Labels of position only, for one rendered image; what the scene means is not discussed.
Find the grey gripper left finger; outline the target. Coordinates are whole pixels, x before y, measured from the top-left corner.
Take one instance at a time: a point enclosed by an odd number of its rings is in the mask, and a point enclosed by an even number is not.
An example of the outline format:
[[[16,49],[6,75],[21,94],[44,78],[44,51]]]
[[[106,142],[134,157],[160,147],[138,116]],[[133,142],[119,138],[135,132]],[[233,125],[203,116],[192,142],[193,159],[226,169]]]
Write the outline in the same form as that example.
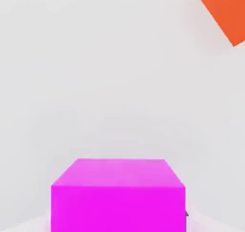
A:
[[[51,212],[47,211],[44,215],[20,223],[7,232],[51,232]]]

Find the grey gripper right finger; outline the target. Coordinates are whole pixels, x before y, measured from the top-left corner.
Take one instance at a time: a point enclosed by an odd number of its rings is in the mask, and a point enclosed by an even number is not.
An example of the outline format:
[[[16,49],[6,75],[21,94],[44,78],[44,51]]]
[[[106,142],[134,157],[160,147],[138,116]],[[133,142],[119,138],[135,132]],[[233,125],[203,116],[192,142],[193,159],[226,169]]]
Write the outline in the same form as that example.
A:
[[[236,232],[236,228],[199,213],[188,212],[187,214],[186,232]]]

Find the small magenta cube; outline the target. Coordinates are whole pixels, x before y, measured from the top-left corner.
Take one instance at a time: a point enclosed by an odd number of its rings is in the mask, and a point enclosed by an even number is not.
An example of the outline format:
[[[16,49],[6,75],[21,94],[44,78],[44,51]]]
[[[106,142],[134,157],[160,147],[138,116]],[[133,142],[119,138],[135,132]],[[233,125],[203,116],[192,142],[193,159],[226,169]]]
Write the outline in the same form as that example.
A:
[[[186,232],[186,189],[161,159],[77,159],[51,186],[51,232]]]

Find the large orange box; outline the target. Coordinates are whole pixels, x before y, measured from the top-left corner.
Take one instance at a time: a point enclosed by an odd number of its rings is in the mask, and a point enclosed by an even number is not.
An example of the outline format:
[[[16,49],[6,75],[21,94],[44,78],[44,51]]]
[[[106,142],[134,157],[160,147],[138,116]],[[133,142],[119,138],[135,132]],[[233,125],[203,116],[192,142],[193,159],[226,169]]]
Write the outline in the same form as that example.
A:
[[[233,46],[245,41],[245,0],[201,0]]]

